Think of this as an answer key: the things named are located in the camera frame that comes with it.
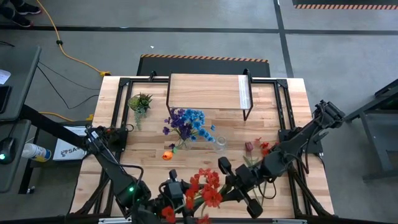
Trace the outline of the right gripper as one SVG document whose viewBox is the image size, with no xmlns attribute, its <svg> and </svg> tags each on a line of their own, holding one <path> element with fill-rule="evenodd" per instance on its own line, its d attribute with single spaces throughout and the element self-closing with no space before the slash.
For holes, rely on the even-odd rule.
<svg viewBox="0 0 398 224">
<path fill-rule="evenodd" d="M 226 157 L 218 159 L 218 167 L 225 175 L 225 184 L 221 188 L 223 201 L 245 201 L 251 218 L 258 218 L 263 212 L 260 203 L 248 195 L 249 191 L 263 182 L 261 164 L 262 162 L 257 162 L 251 167 L 242 164 L 233 172 Z"/>
</svg>

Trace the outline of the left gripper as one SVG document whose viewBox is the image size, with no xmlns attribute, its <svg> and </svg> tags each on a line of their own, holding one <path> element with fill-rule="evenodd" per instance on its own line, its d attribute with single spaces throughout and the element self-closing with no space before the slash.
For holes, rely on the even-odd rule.
<svg viewBox="0 0 398 224">
<path fill-rule="evenodd" d="M 166 199 L 165 204 L 174 208 L 175 213 L 181 213 L 184 218 L 188 216 L 185 208 L 185 192 L 187 190 L 188 182 L 178 180 L 175 169 L 169 172 L 169 178 L 160 185 L 160 193 Z"/>
</svg>

